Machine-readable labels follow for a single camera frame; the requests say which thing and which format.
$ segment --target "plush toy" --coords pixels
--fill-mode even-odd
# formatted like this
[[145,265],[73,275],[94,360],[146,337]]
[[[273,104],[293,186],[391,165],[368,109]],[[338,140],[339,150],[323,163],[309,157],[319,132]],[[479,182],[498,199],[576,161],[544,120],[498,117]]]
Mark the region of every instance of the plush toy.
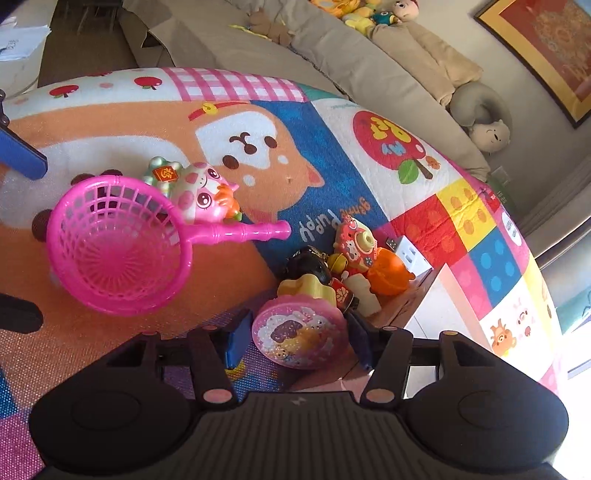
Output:
[[248,17],[250,23],[249,30],[257,35],[263,35],[269,38],[272,42],[278,43],[283,47],[288,47],[294,33],[288,30],[282,22],[272,22],[267,18],[265,11],[260,8]]
[[479,150],[495,153],[511,139],[511,112],[501,96],[481,82],[469,82],[452,96],[449,111]]
[[310,0],[312,4],[321,8],[326,13],[336,18],[353,12],[361,3],[361,0]]
[[376,25],[392,25],[396,23],[397,18],[392,12],[384,11],[377,14],[373,14],[371,19]]
[[468,136],[479,150],[486,153],[498,152],[511,141],[511,132],[503,120],[487,125],[474,124],[468,127]]
[[367,36],[368,29],[376,25],[395,25],[400,22],[409,22],[418,17],[417,0],[397,0],[392,6],[392,11],[376,12],[378,5],[366,4],[354,12],[344,15],[345,25]]
[[397,0],[392,5],[392,13],[401,22],[416,20],[418,17],[418,0]]

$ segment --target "white table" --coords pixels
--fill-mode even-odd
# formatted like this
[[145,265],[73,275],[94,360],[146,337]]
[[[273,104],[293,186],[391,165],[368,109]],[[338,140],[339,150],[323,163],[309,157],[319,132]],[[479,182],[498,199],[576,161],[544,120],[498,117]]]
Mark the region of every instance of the white table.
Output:
[[[57,0],[27,0],[11,14],[17,18],[15,28],[49,25],[56,4]],[[26,59],[0,62],[0,89],[7,98],[37,87],[44,48],[45,41]]]

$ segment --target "red painting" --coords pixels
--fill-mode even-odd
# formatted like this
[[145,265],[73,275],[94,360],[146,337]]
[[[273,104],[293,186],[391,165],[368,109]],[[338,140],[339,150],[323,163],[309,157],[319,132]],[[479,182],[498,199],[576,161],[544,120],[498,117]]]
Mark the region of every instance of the red painting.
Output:
[[591,115],[591,0],[492,0],[476,19],[581,126]]
[[591,94],[591,17],[574,0],[517,0],[501,17],[550,62],[580,101]]

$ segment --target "yellow square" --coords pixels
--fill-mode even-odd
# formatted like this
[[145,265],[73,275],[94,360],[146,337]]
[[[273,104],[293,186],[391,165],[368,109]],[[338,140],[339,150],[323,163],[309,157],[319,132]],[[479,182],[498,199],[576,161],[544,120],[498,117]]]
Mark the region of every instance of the yellow square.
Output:
[[437,193],[452,218],[458,235],[470,251],[496,226],[482,200],[465,179],[456,180]]
[[527,289],[530,291],[530,296],[535,304],[535,309],[538,312],[538,317],[542,322],[546,335],[550,339],[550,345],[556,350],[559,347],[558,343],[562,337],[556,308],[554,307],[552,297],[550,297],[544,277],[542,277],[542,272],[531,253],[530,261],[523,274],[523,279],[525,280]]

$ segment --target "yellow toy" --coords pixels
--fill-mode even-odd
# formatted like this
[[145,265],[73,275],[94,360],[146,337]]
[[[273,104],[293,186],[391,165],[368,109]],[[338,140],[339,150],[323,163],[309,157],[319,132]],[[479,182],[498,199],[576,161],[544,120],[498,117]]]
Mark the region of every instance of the yellow toy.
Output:
[[375,22],[371,20],[371,16],[378,8],[378,4],[366,4],[354,12],[344,15],[343,22],[348,27],[354,28],[359,33],[367,36],[367,29],[373,27]]
[[310,0],[318,8],[336,18],[353,12],[361,3],[361,0]]
[[347,268],[347,257],[341,253],[332,254],[328,257],[326,264],[329,266],[330,273],[337,277]]
[[279,284],[277,296],[281,295],[308,295],[313,299],[325,299],[333,307],[336,307],[336,292],[320,283],[318,277],[312,273],[306,273],[297,280],[284,280]]

